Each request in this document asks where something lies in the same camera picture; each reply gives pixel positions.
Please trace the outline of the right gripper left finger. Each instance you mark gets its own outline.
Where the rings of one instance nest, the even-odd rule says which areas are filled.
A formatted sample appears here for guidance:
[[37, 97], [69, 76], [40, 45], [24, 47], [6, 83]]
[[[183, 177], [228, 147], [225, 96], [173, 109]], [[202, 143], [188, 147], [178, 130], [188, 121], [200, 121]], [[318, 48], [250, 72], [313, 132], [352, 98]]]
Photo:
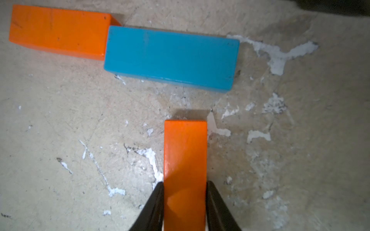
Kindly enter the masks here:
[[164, 183], [159, 182], [129, 231], [161, 231], [164, 218]]

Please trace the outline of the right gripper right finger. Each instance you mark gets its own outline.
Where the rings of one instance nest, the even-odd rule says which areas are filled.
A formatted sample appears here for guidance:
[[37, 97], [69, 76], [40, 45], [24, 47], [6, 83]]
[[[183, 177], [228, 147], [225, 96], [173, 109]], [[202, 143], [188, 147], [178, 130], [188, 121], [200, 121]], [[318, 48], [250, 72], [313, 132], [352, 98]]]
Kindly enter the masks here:
[[209, 231], [241, 231], [212, 181], [207, 181], [206, 217]]

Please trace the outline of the teal block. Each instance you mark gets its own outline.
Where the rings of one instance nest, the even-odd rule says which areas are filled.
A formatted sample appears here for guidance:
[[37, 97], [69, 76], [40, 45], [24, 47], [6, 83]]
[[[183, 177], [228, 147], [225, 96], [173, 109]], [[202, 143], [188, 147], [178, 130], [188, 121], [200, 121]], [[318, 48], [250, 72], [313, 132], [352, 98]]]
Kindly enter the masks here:
[[237, 39], [110, 26], [104, 69], [118, 76], [228, 92]]

